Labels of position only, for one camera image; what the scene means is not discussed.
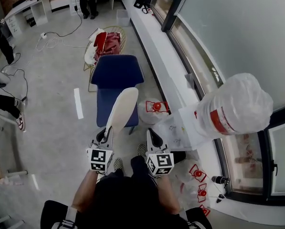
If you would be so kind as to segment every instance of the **blue chair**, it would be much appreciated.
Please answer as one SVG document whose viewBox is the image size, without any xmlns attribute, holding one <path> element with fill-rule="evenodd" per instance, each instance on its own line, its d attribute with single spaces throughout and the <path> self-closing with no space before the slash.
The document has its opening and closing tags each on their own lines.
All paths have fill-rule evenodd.
<svg viewBox="0 0 285 229">
<path fill-rule="evenodd" d="M 101 56 L 90 78 L 90 83 L 98 87 L 97 116 L 98 127 L 106 126 L 110 112 L 119 94 L 126 88 L 135 87 L 144 82 L 144 75 L 138 60 L 133 55 Z M 137 105 L 126 124 L 134 127 L 139 123 Z"/>
</svg>

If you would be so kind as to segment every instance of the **trash bin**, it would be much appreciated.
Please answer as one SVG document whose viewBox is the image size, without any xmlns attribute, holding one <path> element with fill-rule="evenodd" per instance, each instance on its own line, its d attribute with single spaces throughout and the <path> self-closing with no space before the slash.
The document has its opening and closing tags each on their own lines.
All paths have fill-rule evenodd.
<svg viewBox="0 0 285 229">
<path fill-rule="evenodd" d="M 129 26 L 130 16 L 127 10 L 117 10 L 117 25 L 124 27 Z"/>
</svg>

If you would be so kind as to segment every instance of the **shoe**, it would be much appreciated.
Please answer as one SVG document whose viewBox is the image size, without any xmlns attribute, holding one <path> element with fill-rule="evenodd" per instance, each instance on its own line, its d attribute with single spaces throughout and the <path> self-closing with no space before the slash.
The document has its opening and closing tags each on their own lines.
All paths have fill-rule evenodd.
<svg viewBox="0 0 285 229">
<path fill-rule="evenodd" d="M 137 148 L 137 155 L 138 156 L 146 156 L 147 146 L 145 144 L 140 144 Z"/>
<path fill-rule="evenodd" d="M 114 170 L 122 169 L 123 170 L 123 162 L 121 158 L 117 158 L 114 162 Z"/>
<path fill-rule="evenodd" d="M 95 14 L 93 15 L 90 15 L 90 19 L 91 20 L 94 20 L 97 16 L 99 15 L 99 12 L 97 11 L 97 12 L 95 12 Z"/>
<path fill-rule="evenodd" d="M 89 16 L 89 14 L 83 14 L 83 19 L 84 19 L 84 20 L 87 19 L 88 16 Z"/>
<path fill-rule="evenodd" d="M 26 129 L 26 123 L 24 121 L 23 113 L 19 114 L 19 117 L 18 117 L 18 119 L 16 119 L 16 122 L 17 122 L 17 125 L 21 131 L 24 131 Z"/>
</svg>

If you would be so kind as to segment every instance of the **white table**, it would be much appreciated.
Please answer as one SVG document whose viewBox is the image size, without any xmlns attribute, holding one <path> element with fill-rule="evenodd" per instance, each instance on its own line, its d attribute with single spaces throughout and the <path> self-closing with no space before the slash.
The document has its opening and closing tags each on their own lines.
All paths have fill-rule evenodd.
<svg viewBox="0 0 285 229">
<path fill-rule="evenodd" d="M 19 4 L 5 17 L 13 37 L 20 36 L 29 27 L 22 13 L 23 10 L 29 7 L 31 7 L 37 26 L 47 23 L 52 16 L 50 0 L 27 0 Z"/>
</svg>

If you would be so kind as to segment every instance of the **gray floor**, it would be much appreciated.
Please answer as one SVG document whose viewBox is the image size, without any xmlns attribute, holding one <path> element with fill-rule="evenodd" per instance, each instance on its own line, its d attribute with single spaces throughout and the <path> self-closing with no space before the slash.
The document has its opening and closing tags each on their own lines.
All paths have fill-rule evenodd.
<svg viewBox="0 0 285 229">
<path fill-rule="evenodd" d="M 89 35 L 96 28 L 116 24 L 115 3 L 98 7 L 96 20 L 83 20 L 82 26 L 72 35 L 64 38 L 68 45 L 86 46 Z M 28 102 L 25 107 L 26 132 L 22 133 L 6 123 L 0 132 L 0 164 L 3 171 L 17 168 L 27 169 L 29 175 L 23 177 L 21 186 L 0 186 L 0 216 L 10 215 L 14 221 L 23 219 L 26 228 L 39 228 L 43 204 L 46 200 L 56 200 L 70 205 L 80 182 L 89 169 L 85 149 L 90 134 L 96 126 L 96 93 L 87 91 L 89 71 L 83 71 L 84 48 L 66 47 L 61 43 L 52 49 L 35 50 L 42 32 L 56 31 L 64 35 L 79 24 L 77 16 L 71 17 L 69 9 L 53 13 L 54 19 L 40 27 L 34 26 L 15 41 L 15 52 L 21 58 L 14 65 L 25 70 L 29 84 Z M 145 75 L 145 82 L 138 87 L 139 99 L 147 97 L 160 99 L 155 80 L 143 54 L 135 32 L 131 26 L 124 28 L 127 34 L 126 49 L 123 54 L 138 58 Z M 44 46 L 41 40 L 39 49 Z M 0 69 L 6 60 L 0 57 Z M 16 68 L 8 67 L 7 73 Z M 74 88 L 80 89 L 84 118 L 78 119 Z M 5 88 L 15 96 L 25 96 L 26 85 L 21 72 L 12 78 Z M 130 159 L 136 155 L 138 144 L 145 141 L 146 127 L 139 125 L 132 135 L 124 129 L 114 138 L 116 157 L 122 157 L 127 175 L 131 175 Z"/>
</svg>

